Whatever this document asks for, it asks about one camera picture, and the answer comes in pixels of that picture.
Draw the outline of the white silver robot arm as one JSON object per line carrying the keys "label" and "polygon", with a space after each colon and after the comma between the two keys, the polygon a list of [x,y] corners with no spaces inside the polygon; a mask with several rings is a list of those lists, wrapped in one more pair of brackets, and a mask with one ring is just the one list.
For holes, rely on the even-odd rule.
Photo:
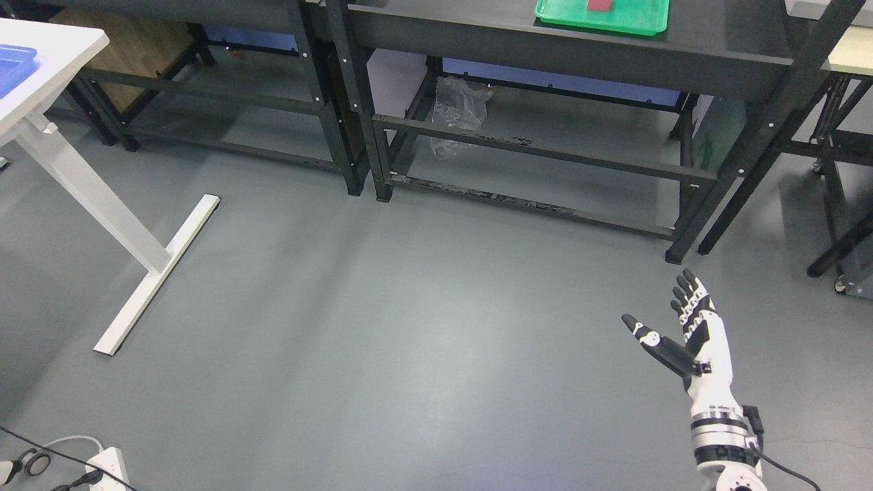
{"label": "white silver robot arm", "polygon": [[767,490],[760,465],[764,428],[757,407],[696,413],[690,435],[704,490]]}

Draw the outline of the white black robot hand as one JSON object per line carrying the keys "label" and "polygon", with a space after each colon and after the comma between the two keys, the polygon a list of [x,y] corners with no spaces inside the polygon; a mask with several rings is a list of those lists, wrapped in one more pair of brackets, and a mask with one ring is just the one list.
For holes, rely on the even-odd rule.
{"label": "white black robot hand", "polygon": [[724,411],[739,415],[740,403],[732,393],[733,363],[724,319],[711,293],[698,276],[684,269],[673,287],[670,306],[682,329],[675,342],[630,314],[621,315],[642,349],[680,377],[692,399],[690,413]]}

